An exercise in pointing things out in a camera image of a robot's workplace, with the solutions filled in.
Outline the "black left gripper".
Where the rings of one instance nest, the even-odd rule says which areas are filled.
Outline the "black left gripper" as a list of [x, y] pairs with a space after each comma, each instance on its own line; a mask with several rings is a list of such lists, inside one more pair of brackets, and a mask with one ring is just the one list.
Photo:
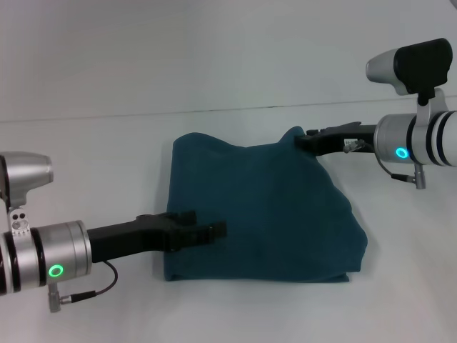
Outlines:
[[198, 225], [196, 212], [143, 214], [131, 222], [99, 227], [87, 231], [93, 263], [105, 262], [142, 252], [167, 252], [170, 234], [177, 231], [176, 248], [213, 244], [227, 235], [226, 222]]

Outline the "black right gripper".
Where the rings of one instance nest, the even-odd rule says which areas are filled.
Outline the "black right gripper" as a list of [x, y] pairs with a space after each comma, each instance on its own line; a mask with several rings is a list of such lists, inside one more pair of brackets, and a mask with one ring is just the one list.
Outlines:
[[344, 147], [363, 140], [373, 146], [376, 125], [359, 121], [325, 129], [307, 130], [304, 135], [294, 137], [294, 146], [314, 156], [344, 152]]

